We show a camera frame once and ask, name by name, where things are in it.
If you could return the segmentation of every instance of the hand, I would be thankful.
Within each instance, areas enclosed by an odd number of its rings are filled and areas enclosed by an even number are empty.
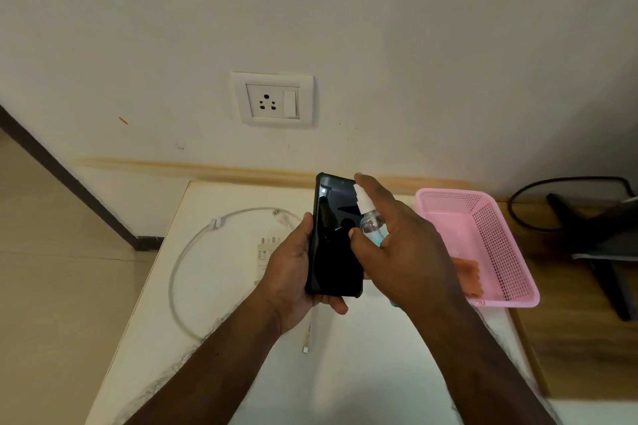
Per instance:
[[[275,309],[282,334],[298,325],[319,302],[330,304],[339,314],[348,311],[343,298],[311,296],[304,289],[308,277],[308,239],[312,230],[313,216],[306,212],[297,228],[270,256],[264,278],[255,289]]]
[[[454,265],[435,226],[395,200],[375,178],[357,173],[355,181],[372,199],[390,233],[377,247],[358,228],[350,231],[352,252],[379,291],[408,314],[465,303]]]

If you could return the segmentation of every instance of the smartphone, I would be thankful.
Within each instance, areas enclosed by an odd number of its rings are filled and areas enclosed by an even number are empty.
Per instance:
[[[326,173],[316,177],[315,227],[308,252],[308,294],[361,296],[363,268],[350,249],[348,232],[361,223],[354,180]]]

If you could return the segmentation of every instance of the transparent bottle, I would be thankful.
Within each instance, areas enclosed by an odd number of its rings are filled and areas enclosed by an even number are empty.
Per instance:
[[[355,183],[357,193],[357,206],[363,215],[361,218],[361,231],[376,246],[380,246],[389,232],[385,226],[385,220],[375,208],[366,191]]]

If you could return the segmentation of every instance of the pink basket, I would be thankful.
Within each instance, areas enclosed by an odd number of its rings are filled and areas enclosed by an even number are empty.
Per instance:
[[[435,225],[451,256],[478,262],[483,298],[468,298],[472,305],[533,308],[538,304],[538,288],[491,196],[421,188],[417,210]]]

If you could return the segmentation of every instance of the forearm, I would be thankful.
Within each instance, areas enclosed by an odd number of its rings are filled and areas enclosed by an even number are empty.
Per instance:
[[[280,329],[274,309],[253,292],[127,425],[228,423]]]
[[[418,311],[408,315],[430,349],[466,425],[554,424],[467,303],[451,306],[437,316]]]

